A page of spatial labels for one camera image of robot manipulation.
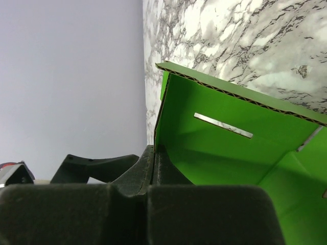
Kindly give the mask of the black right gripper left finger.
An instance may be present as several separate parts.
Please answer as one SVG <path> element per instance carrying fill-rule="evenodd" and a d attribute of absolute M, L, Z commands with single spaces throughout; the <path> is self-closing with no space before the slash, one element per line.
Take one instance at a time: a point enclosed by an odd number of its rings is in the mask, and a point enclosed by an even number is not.
<path fill-rule="evenodd" d="M 151 183 L 154 159 L 154 146 L 146 146 L 137 162 L 111 184 L 125 196 L 144 195 Z"/>

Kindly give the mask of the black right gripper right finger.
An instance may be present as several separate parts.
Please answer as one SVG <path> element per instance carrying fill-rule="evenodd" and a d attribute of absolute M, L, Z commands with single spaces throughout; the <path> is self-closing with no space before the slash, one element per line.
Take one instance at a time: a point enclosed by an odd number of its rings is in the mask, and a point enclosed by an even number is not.
<path fill-rule="evenodd" d="M 152 185 L 192 185 L 193 183 L 172 163 L 164 146 L 155 150 Z"/>

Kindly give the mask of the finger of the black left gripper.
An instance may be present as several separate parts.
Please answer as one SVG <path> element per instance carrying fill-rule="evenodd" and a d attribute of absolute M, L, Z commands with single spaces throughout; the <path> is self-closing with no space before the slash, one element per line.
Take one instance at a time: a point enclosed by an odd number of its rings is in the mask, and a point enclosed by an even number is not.
<path fill-rule="evenodd" d="M 89 178 L 109 183 L 139 159 L 131 154 L 107 159 L 89 159 L 68 154 L 51 179 L 51 184 L 87 183 Z"/>

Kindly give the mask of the green paper box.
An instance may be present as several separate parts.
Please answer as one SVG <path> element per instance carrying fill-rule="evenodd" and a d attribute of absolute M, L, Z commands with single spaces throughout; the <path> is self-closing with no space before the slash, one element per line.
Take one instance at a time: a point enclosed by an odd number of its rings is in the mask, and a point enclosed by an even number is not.
<path fill-rule="evenodd" d="M 326 244 L 326 115 L 172 62 L 156 67 L 156 150 L 194 184 L 263 188 L 287 244 Z"/>

